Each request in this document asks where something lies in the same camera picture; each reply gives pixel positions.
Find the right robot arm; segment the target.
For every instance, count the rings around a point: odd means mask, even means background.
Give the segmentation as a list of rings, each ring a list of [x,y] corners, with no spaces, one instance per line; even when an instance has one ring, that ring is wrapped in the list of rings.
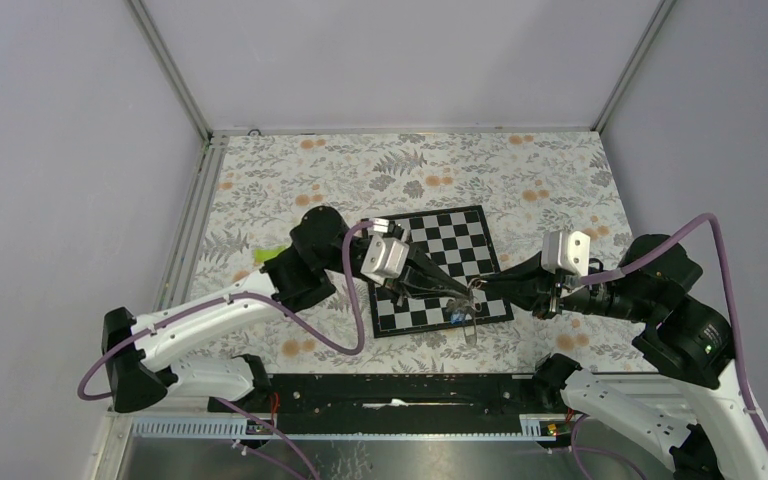
[[[634,348],[674,384],[696,420],[682,422],[631,399],[563,354],[550,354],[535,368],[533,396],[543,410],[567,407],[600,421],[657,457],[676,479],[768,479],[768,436],[758,432],[757,406],[739,384],[733,329],[692,297],[702,268],[667,240],[664,234],[636,238],[621,265],[647,254],[652,262],[574,292],[539,257],[484,276],[478,285],[540,319],[571,311],[641,324]]]

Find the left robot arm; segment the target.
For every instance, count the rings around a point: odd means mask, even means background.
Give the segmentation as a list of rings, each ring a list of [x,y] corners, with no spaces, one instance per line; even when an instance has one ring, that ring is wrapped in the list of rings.
[[[290,232],[291,244],[255,273],[216,293],[153,313],[135,315],[125,307],[103,319],[101,359],[110,390],[101,394],[117,413],[147,409],[168,397],[236,401],[256,411],[269,401],[269,377],[255,355],[232,359],[192,356],[209,341],[270,318],[292,321],[321,343],[344,355],[337,344],[299,317],[336,292],[330,273],[343,274],[357,328],[363,326],[355,281],[382,287],[398,299],[468,300],[468,287],[434,263],[410,239],[408,229],[385,219],[353,227],[332,207],[315,207]]]

